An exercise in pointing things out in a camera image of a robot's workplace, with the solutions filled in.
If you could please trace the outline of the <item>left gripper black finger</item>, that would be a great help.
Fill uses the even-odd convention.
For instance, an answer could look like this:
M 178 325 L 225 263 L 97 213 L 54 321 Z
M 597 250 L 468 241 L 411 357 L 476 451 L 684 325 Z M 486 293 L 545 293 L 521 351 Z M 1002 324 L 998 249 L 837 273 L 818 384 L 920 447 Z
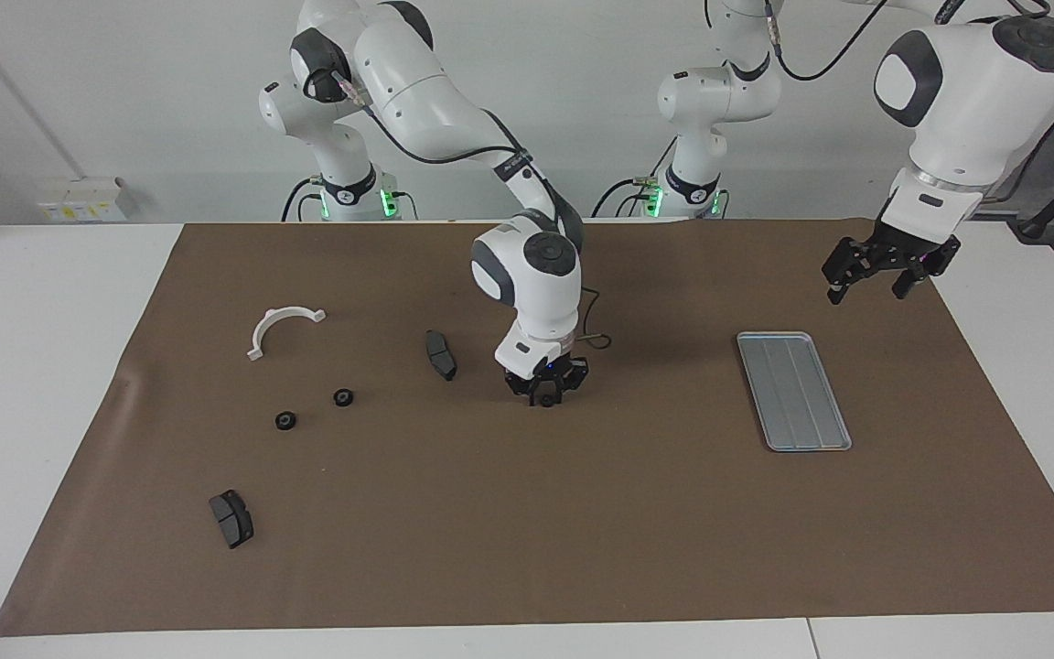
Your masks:
M 905 254 L 902 274 L 892 284 L 892 295 L 896 299 L 905 299 L 917 285 L 930 278 L 944 274 L 962 244 L 958 239 L 949 239 L 936 250 L 924 255 Z
M 846 292 L 857 282 L 870 278 L 876 273 L 871 246 L 845 236 L 834 246 L 823 264 L 823 275 L 828 283 L 827 297 L 831 304 L 844 301 Z

